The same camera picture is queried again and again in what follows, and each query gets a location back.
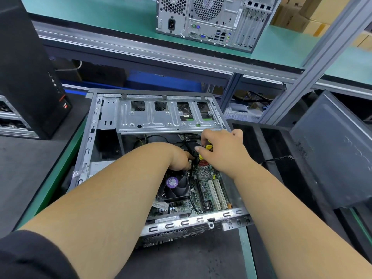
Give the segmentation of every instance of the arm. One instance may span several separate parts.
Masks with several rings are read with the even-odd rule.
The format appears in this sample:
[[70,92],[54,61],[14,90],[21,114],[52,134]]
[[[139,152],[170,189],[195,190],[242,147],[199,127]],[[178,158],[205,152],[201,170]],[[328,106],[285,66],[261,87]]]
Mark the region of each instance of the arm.
[[213,152],[195,149],[232,179],[279,278],[370,278],[372,265],[265,168],[253,161],[243,133],[205,130]]
[[21,229],[43,235],[81,279],[114,278],[141,234],[168,168],[189,169],[191,155],[167,143],[141,146],[58,199]]

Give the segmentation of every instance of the person's right arm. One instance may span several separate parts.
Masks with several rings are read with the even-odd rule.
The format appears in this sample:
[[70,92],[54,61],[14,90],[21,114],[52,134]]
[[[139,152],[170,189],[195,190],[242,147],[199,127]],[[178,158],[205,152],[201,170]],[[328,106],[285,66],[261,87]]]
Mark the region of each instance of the person's right arm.
[[203,131],[213,152],[195,149],[229,175],[252,216],[279,278],[372,278],[372,265],[250,158],[243,133]]

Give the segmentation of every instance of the person's left hand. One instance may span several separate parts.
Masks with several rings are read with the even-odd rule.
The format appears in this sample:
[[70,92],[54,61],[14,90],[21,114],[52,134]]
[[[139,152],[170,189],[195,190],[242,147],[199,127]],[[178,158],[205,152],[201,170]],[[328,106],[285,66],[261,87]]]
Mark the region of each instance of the person's left hand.
[[182,150],[176,145],[168,145],[173,154],[173,159],[169,168],[172,170],[189,170],[191,168],[189,159],[194,159],[194,157],[189,152]]

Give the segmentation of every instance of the green strip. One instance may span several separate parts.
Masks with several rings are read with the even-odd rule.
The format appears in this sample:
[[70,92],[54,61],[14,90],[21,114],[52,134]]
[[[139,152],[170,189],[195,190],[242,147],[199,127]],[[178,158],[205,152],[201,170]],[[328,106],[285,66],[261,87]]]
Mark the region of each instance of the green strip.
[[71,141],[68,143],[67,148],[62,153],[61,157],[58,159],[57,164],[52,169],[51,173],[47,179],[42,184],[36,196],[26,209],[26,212],[22,216],[21,220],[17,225],[19,229],[27,221],[33,218],[36,214],[42,211],[48,205],[51,197],[53,196],[58,184],[61,182],[64,174],[71,165],[71,160],[76,155],[83,137],[84,128],[86,124],[86,118],[77,129],[75,135],[72,137]]
[[369,240],[369,243],[372,245],[372,237],[368,233],[367,229],[364,227],[363,222],[360,220],[359,216],[356,214],[355,210],[353,208],[350,209],[351,213],[353,214],[356,222],[358,222],[360,229],[364,232],[365,236]]
[[241,249],[243,250],[243,257],[245,262],[245,270],[248,279],[257,279],[256,268],[254,267],[251,244],[249,243],[249,236],[247,227],[240,227],[239,229]]

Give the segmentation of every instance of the cpu cooler fan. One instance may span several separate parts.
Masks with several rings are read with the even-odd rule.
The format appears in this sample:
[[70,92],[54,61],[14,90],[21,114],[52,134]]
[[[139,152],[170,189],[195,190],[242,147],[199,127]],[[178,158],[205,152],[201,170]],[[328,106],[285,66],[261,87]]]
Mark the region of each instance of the cpu cooler fan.
[[190,195],[190,186],[184,171],[168,169],[159,187],[156,198],[160,201],[179,200]]

